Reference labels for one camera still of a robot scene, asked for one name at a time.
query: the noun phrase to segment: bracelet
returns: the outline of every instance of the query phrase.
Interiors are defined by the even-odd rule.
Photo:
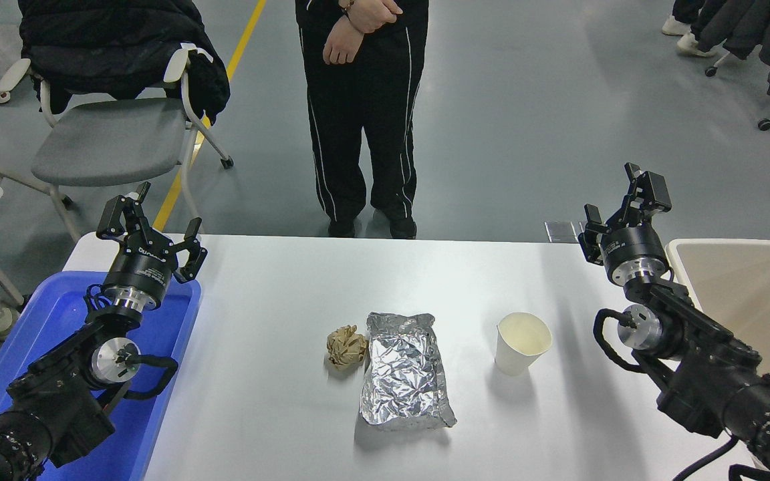
[[[340,7],[340,9],[343,10],[343,15],[349,16],[349,9],[351,9],[354,4],[355,0],[349,0],[349,3],[346,3],[345,7]]]

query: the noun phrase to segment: black track pants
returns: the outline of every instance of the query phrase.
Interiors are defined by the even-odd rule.
[[[412,215],[418,178],[412,110],[424,69],[425,23],[366,36],[353,63],[326,65],[323,34],[300,30],[317,197],[334,221],[358,216],[367,186],[358,166],[361,131],[373,167],[370,204],[389,218]]]
[[[673,18],[688,25],[697,20],[697,13],[703,8],[706,0],[676,0],[673,3]]]

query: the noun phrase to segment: crumpled brown paper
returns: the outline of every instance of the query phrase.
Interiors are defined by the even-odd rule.
[[[364,360],[367,354],[367,339],[355,330],[358,326],[343,326],[329,334],[326,349],[329,351],[329,362],[334,369],[343,371],[354,363]]]

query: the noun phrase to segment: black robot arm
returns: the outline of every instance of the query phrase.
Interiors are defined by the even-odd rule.
[[[35,479],[46,460],[63,466],[87,456],[115,432],[109,414],[122,399],[159,395],[176,372],[174,359],[141,354],[126,333],[141,326],[143,311],[162,304],[178,271],[177,253],[189,252],[175,276],[183,283],[195,278],[207,252],[196,238],[200,219],[190,222],[179,244],[150,227],[141,210],[149,186],[142,184],[136,198],[118,196],[106,205],[97,236],[120,249],[99,295],[88,287],[85,325],[9,384],[13,403],[0,414],[0,481]],[[146,392],[129,389],[140,365],[164,369]]]
[[[662,278],[669,267],[651,220],[671,208],[664,178],[633,164],[626,174],[630,188],[620,210],[604,223],[599,210],[586,205],[586,231],[578,237],[587,262],[604,265],[608,280],[635,302],[623,313],[601,310],[596,340],[614,363],[650,376],[660,389],[662,413],[690,432],[713,438],[729,432],[770,469],[770,375],[757,374],[761,356],[698,311],[685,286]],[[607,319],[618,321],[636,365],[602,337]],[[673,371],[663,359],[678,360],[678,367]],[[732,479],[770,479],[770,472],[746,466],[730,473]]]

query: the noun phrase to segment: white paper cup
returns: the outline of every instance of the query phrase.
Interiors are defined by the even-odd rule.
[[[519,375],[551,347],[551,331],[528,313],[512,313],[498,323],[495,365],[504,374]]]

